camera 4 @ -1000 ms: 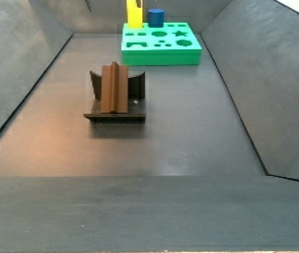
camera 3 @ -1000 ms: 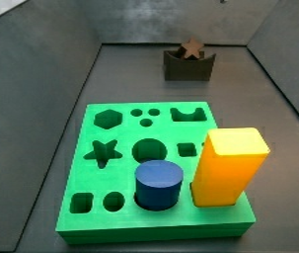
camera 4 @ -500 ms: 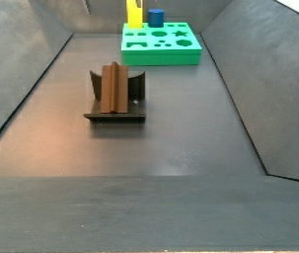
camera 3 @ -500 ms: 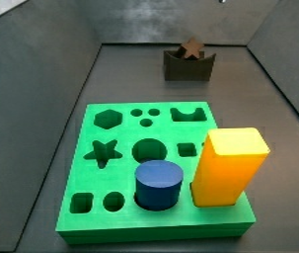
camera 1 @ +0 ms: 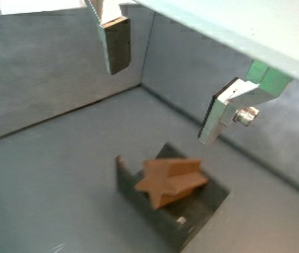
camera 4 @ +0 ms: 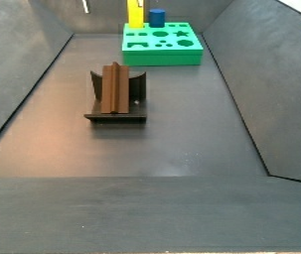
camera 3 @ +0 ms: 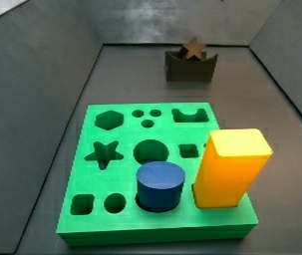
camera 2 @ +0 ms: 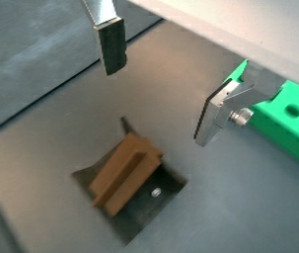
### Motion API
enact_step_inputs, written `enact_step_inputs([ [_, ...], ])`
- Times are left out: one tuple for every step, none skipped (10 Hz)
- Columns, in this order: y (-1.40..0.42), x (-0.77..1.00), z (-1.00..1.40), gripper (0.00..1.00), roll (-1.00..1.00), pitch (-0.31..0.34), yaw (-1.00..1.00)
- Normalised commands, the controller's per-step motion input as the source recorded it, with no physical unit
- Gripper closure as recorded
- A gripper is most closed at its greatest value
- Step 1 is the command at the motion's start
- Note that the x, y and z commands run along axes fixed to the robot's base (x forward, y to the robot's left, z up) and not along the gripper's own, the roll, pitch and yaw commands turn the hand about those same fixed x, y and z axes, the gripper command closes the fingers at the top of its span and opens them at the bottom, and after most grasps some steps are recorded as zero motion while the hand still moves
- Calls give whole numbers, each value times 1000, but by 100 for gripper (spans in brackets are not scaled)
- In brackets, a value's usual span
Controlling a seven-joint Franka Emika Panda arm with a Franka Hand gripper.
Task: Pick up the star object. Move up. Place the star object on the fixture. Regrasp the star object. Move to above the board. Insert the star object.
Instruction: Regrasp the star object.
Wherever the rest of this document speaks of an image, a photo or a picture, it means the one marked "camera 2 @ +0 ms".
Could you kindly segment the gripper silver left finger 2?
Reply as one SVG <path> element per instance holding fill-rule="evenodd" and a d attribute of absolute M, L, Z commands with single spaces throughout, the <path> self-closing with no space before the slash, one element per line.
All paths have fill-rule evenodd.
<path fill-rule="evenodd" d="M 124 20 L 117 16 L 112 0 L 81 0 L 100 47 L 100 60 L 107 75 L 127 64 Z"/>

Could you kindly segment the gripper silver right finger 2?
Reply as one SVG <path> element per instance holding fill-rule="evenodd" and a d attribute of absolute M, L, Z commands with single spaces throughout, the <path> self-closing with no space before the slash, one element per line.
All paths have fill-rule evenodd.
<path fill-rule="evenodd" d="M 251 61 L 240 67 L 236 78 L 229 77 L 204 102 L 193 139 L 204 146 L 227 122 L 244 126 L 252 116 L 249 106 L 275 97 L 286 79 Z"/>

